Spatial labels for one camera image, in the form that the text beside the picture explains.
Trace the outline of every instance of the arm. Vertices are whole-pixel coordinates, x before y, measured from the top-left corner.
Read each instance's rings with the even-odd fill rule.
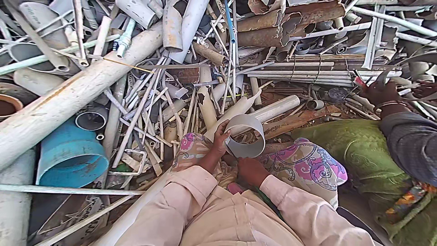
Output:
[[[185,225],[216,186],[217,180],[200,166],[172,174],[115,246],[179,245]]]
[[[437,123],[399,112],[383,118],[380,129],[395,163],[416,179],[437,186]]]
[[[383,91],[374,84],[362,93],[371,103],[402,100],[394,82],[387,83]],[[414,95],[421,98],[436,91],[437,83],[425,84],[414,89]],[[437,124],[400,104],[387,105],[381,110],[380,129],[395,163],[416,179],[437,186]]]
[[[354,227],[325,200],[278,180],[259,161],[239,158],[238,172],[270,198],[306,246],[375,246],[365,230]]]

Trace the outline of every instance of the light pink shirt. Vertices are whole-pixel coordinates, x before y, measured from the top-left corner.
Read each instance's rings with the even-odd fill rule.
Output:
[[[232,195],[200,166],[172,173],[115,246],[374,246],[320,197],[272,175],[260,190],[286,223],[250,190]]]

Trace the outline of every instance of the gray sleeve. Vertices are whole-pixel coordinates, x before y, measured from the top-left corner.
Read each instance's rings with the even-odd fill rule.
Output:
[[[380,129],[396,164],[412,177],[437,186],[437,123],[399,112],[385,117]]]

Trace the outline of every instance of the hand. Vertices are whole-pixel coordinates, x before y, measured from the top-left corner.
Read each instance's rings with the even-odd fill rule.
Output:
[[[371,104],[377,106],[383,102],[401,101],[402,98],[396,91],[396,83],[388,82],[382,91],[376,88],[376,82],[360,93],[360,96],[367,98]]]
[[[238,158],[238,175],[248,184],[260,187],[270,173],[253,158]]]
[[[426,81],[420,81],[421,86],[412,89],[413,95],[416,98],[424,98],[435,92],[437,92],[437,83],[429,83]]]
[[[229,120],[223,121],[214,133],[214,143],[212,145],[211,151],[217,152],[220,157],[222,157],[226,152],[226,144],[225,140],[231,135],[231,130],[228,130],[226,133],[223,133],[228,125]]]

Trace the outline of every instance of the pink sleeve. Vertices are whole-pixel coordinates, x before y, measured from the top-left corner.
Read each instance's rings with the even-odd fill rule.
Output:
[[[173,173],[115,246],[179,245],[185,225],[216,186],[217,180],[200,166]]]
[[[263,181],[260,190],[277,206],[285,222],[306,246],[374,246],[365,230],[353,226],[318,196],[273,175]]]

